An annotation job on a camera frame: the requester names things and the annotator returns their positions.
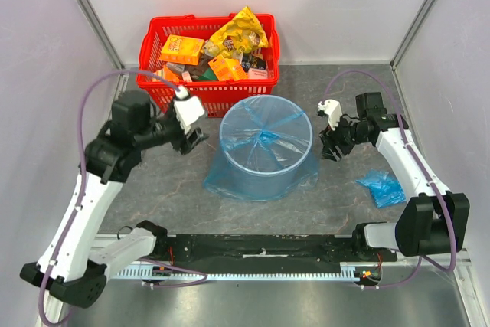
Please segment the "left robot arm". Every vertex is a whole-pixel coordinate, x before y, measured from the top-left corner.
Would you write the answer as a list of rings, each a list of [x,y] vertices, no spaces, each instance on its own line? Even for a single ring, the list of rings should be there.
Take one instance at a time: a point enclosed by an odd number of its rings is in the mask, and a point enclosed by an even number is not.
[[[207,115],[197,96],[181,88],[163,116],[148,94],[130,90],[111,107],[96,138],[83,147],[73,197],[57,232],[41,258],[26,263],[20,277],[69,306],[88,308],[119,271],[143,257],[168,253],[168,232],[141,221],[123,239],[93,252],[92,243],[109,206],[141,163],[145,150],[171,144],[188,154],[207,135],[197,126]]]

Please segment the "orange striped packet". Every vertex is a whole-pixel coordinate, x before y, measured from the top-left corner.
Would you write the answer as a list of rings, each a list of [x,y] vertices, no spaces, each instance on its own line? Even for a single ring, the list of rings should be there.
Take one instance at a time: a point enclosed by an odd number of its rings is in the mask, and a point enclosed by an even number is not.
[[[163,68],[155,71],[154,74],[172,83],[181,82],[181,78],[172,70],[170,70],[166,64],[163,66]]]

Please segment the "green packet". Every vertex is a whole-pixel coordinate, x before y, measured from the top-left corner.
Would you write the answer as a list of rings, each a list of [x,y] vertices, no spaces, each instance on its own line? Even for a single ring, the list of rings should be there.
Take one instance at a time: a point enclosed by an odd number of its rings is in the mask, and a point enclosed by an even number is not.
[[[197,81],[219,81],[216,74],[209,67],[206,71],[197,79]]]

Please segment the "yellow chips bag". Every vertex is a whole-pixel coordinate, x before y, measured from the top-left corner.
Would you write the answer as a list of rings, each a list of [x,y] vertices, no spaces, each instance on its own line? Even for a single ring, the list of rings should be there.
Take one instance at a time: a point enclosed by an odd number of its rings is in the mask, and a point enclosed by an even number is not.
[[[257,16],[246,6],[209,37],[204,52],[212,57],[234,58],[263,47],[269,47],[269,39]]]

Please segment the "small orange carton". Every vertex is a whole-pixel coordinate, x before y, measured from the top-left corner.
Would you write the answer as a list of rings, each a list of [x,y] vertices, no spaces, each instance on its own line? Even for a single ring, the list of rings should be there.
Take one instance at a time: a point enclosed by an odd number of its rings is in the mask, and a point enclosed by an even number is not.
[[[218,55],[211,59],[208,65],[219,81],[238,81],[248,78],[247,73],[237,59]]]

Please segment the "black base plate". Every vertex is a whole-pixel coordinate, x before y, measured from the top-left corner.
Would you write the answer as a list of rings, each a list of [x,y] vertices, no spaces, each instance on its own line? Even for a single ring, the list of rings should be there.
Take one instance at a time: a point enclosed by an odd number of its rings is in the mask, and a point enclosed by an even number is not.
[[[168,235],[157,241],[153,260],[203,273],[265,273],[339,270],[340,262],[385,263],[395,253],[334,235]]]

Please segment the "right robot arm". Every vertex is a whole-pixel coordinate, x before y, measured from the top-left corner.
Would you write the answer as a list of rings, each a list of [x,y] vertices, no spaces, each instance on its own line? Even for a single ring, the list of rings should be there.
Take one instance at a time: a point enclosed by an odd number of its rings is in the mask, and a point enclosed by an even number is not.
[[[463,246],[469,216],[469,199],[441,182],[415,146],[403,117],[388,113],[380,93],[356,97],[357,117],[349,119],[337,100],[318,104],[319,116],[328,120],[321,131],[322,157],[338,161],[356,145],[370,143],[387,160],[407,200],[395,223],[362,226],[352,255],[371,259],[378,248],[399,250],[404,256],[458,253]]]

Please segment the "blue trash bag roll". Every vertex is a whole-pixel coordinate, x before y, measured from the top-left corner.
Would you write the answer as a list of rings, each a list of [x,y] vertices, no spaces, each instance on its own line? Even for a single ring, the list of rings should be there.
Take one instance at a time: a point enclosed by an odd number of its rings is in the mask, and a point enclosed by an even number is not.
[[[369,190],[377,208],[387,208],[406,201],[399,181],[389,172],[370,170],[356,182]]]

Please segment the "red plastic shopping basket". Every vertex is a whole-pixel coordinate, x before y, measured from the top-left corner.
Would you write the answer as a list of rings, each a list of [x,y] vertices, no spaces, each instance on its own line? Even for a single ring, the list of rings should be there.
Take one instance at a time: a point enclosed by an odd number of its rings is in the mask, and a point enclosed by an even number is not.
[[[208,39],[215,31],[225,25],[234,16],[196,17],[194,15],[155,17],[149,22],[149,29],[143,39],[139,66],[143,70],[156,72],[164,68],[160,60],[161,50],[171,34],[186,37]],[[191,94],[198,96],[207,110],[209,117],[221,118],[238,101],[253,95],[270,94],[279,79],[279,35],[276,32],[275,18],[271,14],[258,14],[266,35],[269,47],[255,51],[263,57],[267,66],[267,78],[255,80],[219,81],[211,73],[208,60],[201,67],[201,74],[193,74],[192,81],[171,81],[185,86]]]

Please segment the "orange snack box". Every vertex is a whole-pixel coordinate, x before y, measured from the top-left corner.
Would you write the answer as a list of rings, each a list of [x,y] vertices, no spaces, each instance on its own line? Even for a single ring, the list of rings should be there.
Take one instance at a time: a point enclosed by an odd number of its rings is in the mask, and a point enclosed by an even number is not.
[[[204,39],[170,34],[161,50],[159,60],[196,66],[202,55]]]

